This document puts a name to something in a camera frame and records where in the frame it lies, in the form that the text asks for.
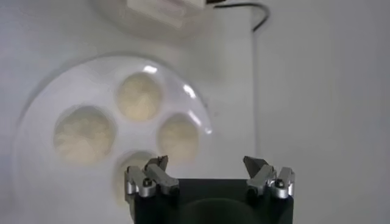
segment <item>black cable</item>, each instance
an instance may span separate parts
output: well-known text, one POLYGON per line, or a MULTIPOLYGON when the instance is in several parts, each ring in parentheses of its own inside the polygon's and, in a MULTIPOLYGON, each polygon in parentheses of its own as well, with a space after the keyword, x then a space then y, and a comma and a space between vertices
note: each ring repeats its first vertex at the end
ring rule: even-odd
POLYGON ((234 7, 256 7, 264 11, 263 19, 253 28, 253 32, 256 32, 269 18, 271 12, 269 11, 268 6, 263 5, 261 3, 235 3, 235 4, 226 4, 226 5, 216 5, 214 9, 226 9, 226 8, 234 8, 234 7))

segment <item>white table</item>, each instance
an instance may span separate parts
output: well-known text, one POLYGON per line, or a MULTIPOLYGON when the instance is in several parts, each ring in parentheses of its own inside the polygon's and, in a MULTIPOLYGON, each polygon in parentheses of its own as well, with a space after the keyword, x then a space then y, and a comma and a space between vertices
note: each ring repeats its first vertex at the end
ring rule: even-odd
POLYGON ((203 98, 213 125, 215 166, 207 177, 247 178, 255 156, 253 42, 249 9, 215 11, 197 37, 161 44, 118 30, 87 0, 7 1, 0 8, 0 215, 17 214, 12 197, 12 138, 37 93, 55 76, 101 55, 133 52, 162 60, 203 98))

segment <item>dough ball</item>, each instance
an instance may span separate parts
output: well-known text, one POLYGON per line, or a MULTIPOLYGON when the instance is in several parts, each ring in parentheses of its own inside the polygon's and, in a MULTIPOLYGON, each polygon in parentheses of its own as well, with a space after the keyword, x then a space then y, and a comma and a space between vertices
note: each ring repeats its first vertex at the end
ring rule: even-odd
POLYGON ((183 163, 195 158, 199 148, 197 128, 182 114, 169 118, 158 132, 158 146, 169 162, 183 163))
POLYGON ((118 107, 125 117, 133 121, 148 121, 159 111, 162 91, 147 74, 139 73, 127 78, 118 91, 118 107))
POLYGON ((108 155, 114 137, 108 119, 97 109, 85 107, 58 124, 54 147, 65 160, 89 165, 108 155))
POLYGON ((136 152, 122 161, 115 173, 115 197, 118 206, 128 206, 124 193, 124 172, 129 166, 138 166, 143 169, 146 163, 155 156, 148 152, 136 152))

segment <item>screw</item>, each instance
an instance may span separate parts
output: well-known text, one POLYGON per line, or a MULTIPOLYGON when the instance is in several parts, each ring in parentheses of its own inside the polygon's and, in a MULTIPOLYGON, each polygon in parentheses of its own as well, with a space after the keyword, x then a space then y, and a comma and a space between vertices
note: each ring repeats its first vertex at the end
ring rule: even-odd
POLYGON ((144 187, 150 187, 152 185, 152 183, 153 183, 153 181, 149 177, 147 177, 143 180, 142 185, 144 187))
POLYGON ((285 187, 285 183, 281 179, 276 179, 275 180, 275 187, 277 187, 277 188, 284 188, 285 187))

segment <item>white wall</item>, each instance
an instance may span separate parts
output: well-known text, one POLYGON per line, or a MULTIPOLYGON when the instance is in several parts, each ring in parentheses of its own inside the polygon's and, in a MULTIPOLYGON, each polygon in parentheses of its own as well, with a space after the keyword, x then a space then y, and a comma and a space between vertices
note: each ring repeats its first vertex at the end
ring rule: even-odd
POLYGON ((295 223, 388 223, 390 1, 263 2, 260 150, 296 171, 295 223))

